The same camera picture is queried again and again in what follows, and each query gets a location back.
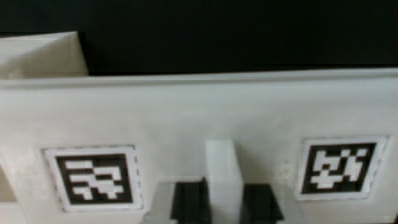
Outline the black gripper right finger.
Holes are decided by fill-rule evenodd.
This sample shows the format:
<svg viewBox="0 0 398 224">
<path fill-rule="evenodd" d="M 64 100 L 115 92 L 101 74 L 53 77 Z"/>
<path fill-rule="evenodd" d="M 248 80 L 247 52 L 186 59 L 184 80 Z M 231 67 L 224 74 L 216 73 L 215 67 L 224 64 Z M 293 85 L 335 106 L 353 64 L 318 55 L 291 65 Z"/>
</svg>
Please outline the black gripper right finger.
<svg viewBox="0 0 398 224">
<path fill-rule="evenodd" d="M 270 184 L 245 185 L 240 224 L 309 224 L 288 189 L 277 194 Z"/>
</svg>

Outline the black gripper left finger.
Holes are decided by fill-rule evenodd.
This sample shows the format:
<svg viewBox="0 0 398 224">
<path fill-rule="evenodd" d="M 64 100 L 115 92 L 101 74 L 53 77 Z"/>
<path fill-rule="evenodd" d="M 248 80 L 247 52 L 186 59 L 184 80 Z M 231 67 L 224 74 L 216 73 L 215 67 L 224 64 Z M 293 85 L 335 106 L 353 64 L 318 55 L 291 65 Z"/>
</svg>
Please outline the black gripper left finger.
<svg viewBox="0 0 398 224">
<path fill-rule="evenodd" d="M 158 184 L 140 224 L 211 224 L 206 179 Z"/>
</svg>

